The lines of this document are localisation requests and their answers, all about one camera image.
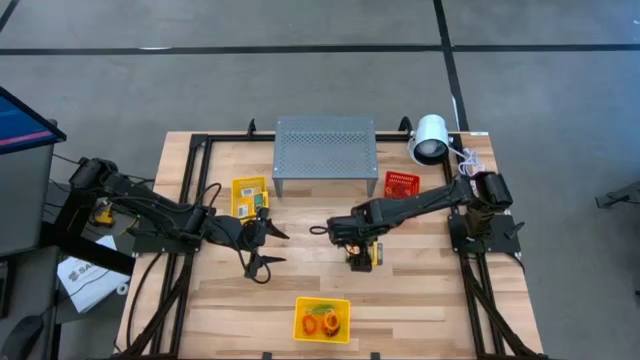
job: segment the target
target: monitor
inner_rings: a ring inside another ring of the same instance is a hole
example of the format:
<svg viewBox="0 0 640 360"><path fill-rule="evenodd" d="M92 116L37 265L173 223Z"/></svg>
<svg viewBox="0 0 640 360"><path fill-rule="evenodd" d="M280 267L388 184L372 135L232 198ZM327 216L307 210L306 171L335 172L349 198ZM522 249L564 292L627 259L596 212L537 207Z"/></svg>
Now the monitor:
<svg viewBox="0 0 640 360"><path fill-rule="evenodd" d="M0 154L54 144L62 131L0 87Z"/></svg>

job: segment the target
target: concrete floor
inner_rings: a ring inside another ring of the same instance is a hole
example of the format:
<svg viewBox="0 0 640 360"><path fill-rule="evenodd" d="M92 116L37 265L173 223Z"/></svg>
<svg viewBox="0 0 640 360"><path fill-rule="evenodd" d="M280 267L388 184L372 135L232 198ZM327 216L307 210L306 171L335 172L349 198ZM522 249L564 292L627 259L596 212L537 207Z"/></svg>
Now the concrete floor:
<svg viewBox="0 0 640 360"><path fill-rule="evenodd" d="M454 45L640 42L633 0L444 5ZM21 0L0 48L439 40L431 1ZM593 198L640 179L640 52L454 55L470 129L491 133L514 216L527 222L521 242L545 352L636 359L637 209L598 210ZM60 122L69 139L57 153L106 157L146 177L170 130L242 130L251 118L267 130L291 114L373 115L389 130L427 113L455 128L438 52L4 56L0 82ZM72 170L56 161L52 177ZM61 358L107 355L118 306L65 326Z"/></svg>

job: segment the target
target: lamp head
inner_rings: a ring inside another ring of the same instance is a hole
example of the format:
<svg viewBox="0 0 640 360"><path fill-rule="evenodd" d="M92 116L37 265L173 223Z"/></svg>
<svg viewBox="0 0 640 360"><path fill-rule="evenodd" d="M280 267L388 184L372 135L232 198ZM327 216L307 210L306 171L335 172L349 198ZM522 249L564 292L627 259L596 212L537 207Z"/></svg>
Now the lamp head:
<svg viewBox="0 0 640 360"><path fill-rule="evenodd" d="M434 114L420 119L408 150L413 161L420 165L442 164L449 155L449 133L444 119Z"/></svg>

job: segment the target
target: floor stripe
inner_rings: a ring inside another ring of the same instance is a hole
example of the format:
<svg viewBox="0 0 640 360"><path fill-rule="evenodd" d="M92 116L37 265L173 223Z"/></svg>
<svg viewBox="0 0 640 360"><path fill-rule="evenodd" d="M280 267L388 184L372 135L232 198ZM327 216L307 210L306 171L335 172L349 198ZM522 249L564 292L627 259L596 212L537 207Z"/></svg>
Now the floor stripe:
<svg viewBox="0 0 640 360"><path fill-rule="evenodd" d="M456 62L451 51L451 39L449 38L449 28L447 27L447 19L444 15L444 7L442 0L433 0L433 7L436 11L438 20L438 30L442 40L442 53L444 54L444 63L447 67L447 78L449 79L449 89L453 96L455 106L456 120L458 122L459 131L469 131L469 123L467 122L467 112L464 109L464 101L462 100L462 90L460 89L460 81L456 70Z"/></svg>
<svg viewBox="0 0 640 360"><path fill-rule="evenodd" d="M4 10L4 13L2 14L2 17L0 17L0 32L2 32L2 29L4 29L4 26L7 25L7 22L9 21L11 14L13 14L13 10L15 10L16 6L18 6L19 2L20 0L11 0L9 5L7 5L7 8Z"/></svg>
<svg viewBox="0 0 640 360"><path fill-rule="evenodd" d="M347 44L218 46L166 48L93 48L93 49L0 49L0 56L55 55L202 55L202 54L320 54L320 53L418 53L442 51L440 45L420 44Z"/></svg>
<svg viewBox="0 0 640 360"><path fill-rule="evenodd" d="M453 52L638 51L640 44L454 45Z"/></svg>

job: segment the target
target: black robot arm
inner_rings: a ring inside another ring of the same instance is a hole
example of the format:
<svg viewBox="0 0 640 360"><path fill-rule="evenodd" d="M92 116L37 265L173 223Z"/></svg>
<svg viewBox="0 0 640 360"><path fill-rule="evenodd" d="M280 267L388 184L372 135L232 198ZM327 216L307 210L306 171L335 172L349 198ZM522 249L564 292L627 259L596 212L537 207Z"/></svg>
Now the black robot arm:
<svg viewBox="0 0 640 360"><path fill-rule="evenodd" d="M95 198L108 197L112 203L148 219L158 235L192 249L199 248L200 242L206 240L238 252L248 251L251 258L248 264L243 264L243 268L245 276L254 280L258 268L266 263L284 261L281 258L261 257L257 252L265 244L266 235L288 239L272 224L267 208L260 209L255 220L242 224L231 216L216 216L216 208L199 204L202 198L196 199L191 205L177 204L156 194L118 172L118 167L111 161L82 158L79 164L69 180L73 192L93 194Z"/></svg>
<svg viewBox="0 0 640 360"><path fill-rule="evenodd" d="M482 172L472 178L462 177L450 185L425 191L405 199L374 199L351 209L349 216L327 220L329 240L349 251L354 271L371 271L368 247L405 220L450 206L468 205L470 234L486 231L492 214L504 211L512 203L502 175Z"/></svg>

